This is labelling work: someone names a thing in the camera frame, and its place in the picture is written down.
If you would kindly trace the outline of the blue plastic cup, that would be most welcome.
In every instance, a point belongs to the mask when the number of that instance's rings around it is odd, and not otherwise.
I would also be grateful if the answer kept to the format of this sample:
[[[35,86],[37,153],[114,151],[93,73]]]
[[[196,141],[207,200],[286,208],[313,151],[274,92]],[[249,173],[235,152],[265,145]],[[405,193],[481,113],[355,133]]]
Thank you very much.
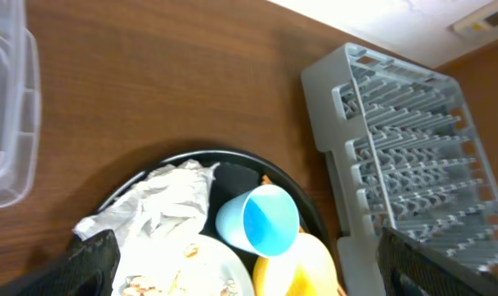
[[[300,215],[289,193],[266,184],[225,202],[217,212],[215,228],[233,247],[260,257],[277,257],[293,245]]]

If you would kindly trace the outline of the white napkin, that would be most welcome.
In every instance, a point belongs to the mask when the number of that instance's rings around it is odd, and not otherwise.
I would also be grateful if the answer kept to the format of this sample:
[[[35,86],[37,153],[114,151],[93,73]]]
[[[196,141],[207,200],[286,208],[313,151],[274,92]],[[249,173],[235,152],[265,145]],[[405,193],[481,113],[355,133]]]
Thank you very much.
[[[86,240],[112,230],[121,247],[144,238],[190,238],[205,227],[218,167],[219,163],[205,167],[187,160],[156,169],[111,206],[78,222],[73,233]]]

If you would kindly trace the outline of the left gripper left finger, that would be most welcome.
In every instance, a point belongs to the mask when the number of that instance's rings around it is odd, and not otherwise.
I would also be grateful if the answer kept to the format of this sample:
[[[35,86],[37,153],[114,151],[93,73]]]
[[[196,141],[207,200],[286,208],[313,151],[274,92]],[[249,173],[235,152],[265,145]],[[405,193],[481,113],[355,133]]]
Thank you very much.
[[[113,292],[120,251],[112,230],[71,245],[59,258],[0,286],[0,296],[102,296]]]

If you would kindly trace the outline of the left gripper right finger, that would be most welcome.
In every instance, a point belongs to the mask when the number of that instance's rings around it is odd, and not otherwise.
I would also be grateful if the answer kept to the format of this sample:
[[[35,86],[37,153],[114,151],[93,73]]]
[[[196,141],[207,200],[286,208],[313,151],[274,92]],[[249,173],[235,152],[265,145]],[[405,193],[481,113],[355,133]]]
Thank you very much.
[[[497,280],[476,274],[396,229],[382,229],[377,262],[389,296],[498,295]]]

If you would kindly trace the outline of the yellow plastic bowl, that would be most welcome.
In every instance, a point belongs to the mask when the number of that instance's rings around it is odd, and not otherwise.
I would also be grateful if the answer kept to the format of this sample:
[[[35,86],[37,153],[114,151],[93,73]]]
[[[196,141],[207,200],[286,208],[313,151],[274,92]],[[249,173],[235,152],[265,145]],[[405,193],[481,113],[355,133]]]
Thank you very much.
[[[252,272],[256,296],[332,296],[339,293],[333,257],[315,236],[299,233],[289,250],[260,257]]]

